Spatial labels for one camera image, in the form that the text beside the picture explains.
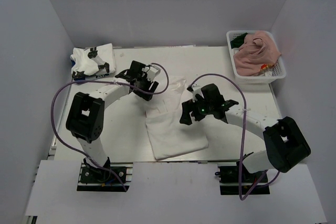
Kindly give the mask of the white red-print t-shirt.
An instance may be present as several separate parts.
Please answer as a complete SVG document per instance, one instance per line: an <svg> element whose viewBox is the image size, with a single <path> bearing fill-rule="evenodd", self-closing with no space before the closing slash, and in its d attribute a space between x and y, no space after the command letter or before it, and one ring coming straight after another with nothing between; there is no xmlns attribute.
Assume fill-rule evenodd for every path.
<svg viewBox="0 0 336 224"><path fill-rule="evenodd" d="M180 123L182 102L191 98L186 78L173 76L164 93L144 103L146 129L157 161L208 148L202 124Z"/></svg>

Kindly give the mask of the dark green t-shirt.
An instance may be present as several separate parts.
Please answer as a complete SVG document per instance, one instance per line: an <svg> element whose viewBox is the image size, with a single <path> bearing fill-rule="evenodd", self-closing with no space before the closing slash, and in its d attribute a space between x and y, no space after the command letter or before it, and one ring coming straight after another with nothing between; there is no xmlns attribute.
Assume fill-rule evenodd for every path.
<svg viewBox="0 0 336 224"><path fill-rule="evenodd" d="M230 41L230 45L232 48L239 48L242 46L245 42L245 37L248 35L248 33L243 33L237 37L235 37L232 41Z"/></svg>

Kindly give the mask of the pink t-shirt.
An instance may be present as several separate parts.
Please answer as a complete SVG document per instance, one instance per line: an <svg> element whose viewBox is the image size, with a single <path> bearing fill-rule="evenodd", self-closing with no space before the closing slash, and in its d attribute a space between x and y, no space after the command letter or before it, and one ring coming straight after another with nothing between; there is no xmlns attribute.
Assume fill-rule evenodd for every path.
<svg viewBox="0 0 336 224"><path fill-rule="evenodd" d="M274 40L265 31L247 34L244 43L233 55L237 74L258 76L263 70L273 67L281 56Z"/></svg>

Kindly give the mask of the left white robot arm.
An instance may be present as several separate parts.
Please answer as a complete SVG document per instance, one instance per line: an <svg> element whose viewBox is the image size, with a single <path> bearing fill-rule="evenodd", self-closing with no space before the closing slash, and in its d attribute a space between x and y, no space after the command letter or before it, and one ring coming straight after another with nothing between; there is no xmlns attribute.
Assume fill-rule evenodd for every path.
<svg viewBox="0 0 336 224"><path fill-rule="evenodd" d="M159 85L154 79L160 72L159 67L133 61L129 69L121 71L103 87L90 93L75 94L66 120L66 129L88 155L84 163L93 169L93 176L98 181L104 182L111 175L110 160L100 140L105 109L130 93L150 101Z"/></svg>

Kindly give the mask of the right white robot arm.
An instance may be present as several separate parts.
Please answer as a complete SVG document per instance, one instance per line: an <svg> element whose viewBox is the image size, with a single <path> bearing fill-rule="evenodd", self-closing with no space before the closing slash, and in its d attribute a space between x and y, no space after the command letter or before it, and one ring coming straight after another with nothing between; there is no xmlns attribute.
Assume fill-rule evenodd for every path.
<svg viewBox="0 0 336 224"><path fill-rule="evenodd" d="M188 87L192 98L182 103L180 123L191 125L207 115L227 124L239 126L265 142L266 149L247 154L237 168L238 177L247 182L257 172L276 169L286 173L311 154L304 135L294 119L274 119L244 109L237 101L225 100L218 87Z"/></svg>

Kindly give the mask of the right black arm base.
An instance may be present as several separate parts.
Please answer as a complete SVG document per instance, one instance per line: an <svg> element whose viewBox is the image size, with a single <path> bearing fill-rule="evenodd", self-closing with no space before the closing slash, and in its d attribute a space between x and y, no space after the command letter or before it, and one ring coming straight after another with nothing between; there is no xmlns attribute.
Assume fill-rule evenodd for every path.
<svg viewBox="0 0 336 224"><path fill-rule="evenodd" d="M250 174L243 171L242 177L242 195L247 194L252 185L262 175L262 172ZM219 179L220 194L222 196L239 195L238 191L238 166L219 166L215 172L215 178ZM270 195L269 186L263 187L268 183L268 177L265 175L260 183L251 191L251 195Z"/></svg>

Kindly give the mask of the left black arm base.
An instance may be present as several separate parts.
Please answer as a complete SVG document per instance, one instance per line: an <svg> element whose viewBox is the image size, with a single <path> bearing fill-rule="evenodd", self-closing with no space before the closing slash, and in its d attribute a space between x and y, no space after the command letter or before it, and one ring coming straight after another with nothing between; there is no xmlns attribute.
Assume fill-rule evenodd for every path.
<svg viewBox="0 0 336 224"><path fill-rule="evenodd" d="M124 184L126 190L119 182L116 176L107 172L104 176L98 176L91 169L81 164L77 183L77 191L88 192L126 192L129 189L132 180L132 164L112 164L111 170L116 173Z"/></svg>

